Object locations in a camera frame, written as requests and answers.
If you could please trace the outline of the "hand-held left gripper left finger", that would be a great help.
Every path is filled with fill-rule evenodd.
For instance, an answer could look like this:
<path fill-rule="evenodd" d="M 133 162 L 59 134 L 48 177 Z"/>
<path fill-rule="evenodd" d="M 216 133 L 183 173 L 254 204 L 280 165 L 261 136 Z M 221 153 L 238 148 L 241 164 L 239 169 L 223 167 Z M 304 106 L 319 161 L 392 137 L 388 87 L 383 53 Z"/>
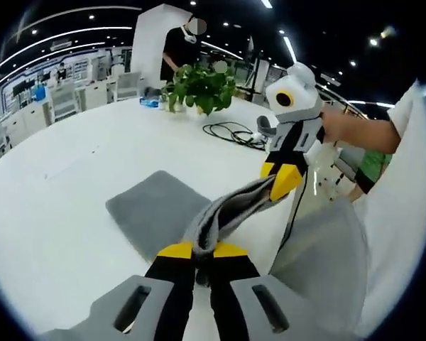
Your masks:
<path fill-rule="evenodd" d="M 195 261 L 189 242 L 161 250 L 145 276 L 126 279 L 91 305 L 74 327 L 43 340 L 182 340 L 193 303 Z"/>

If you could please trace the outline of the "person's right hand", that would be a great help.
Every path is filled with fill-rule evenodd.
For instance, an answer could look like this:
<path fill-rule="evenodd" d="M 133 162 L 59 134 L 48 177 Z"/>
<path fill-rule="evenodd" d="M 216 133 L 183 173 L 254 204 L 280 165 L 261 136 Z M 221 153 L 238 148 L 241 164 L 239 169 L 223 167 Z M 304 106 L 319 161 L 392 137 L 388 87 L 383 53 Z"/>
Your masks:
<path fill-rule="evenodd" d="M 332 109 L 324 108 L 320 116 L 324 128 L 324 142 L 340 141 L 342 139 L 344 114 L 333 107 Z"/>

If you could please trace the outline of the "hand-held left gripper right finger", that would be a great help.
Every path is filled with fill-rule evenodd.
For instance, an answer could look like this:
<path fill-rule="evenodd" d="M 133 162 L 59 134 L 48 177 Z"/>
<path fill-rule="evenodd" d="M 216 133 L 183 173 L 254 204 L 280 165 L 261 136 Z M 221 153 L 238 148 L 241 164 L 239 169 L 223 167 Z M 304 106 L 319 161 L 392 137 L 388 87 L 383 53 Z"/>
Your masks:
<path fill-rule="evenodd" d="M 241 247 L 218 243 L 209 275 L 221 340 L 353 339 L 323 326 L 312 306 L 278 279 L 260 275 Z"/>

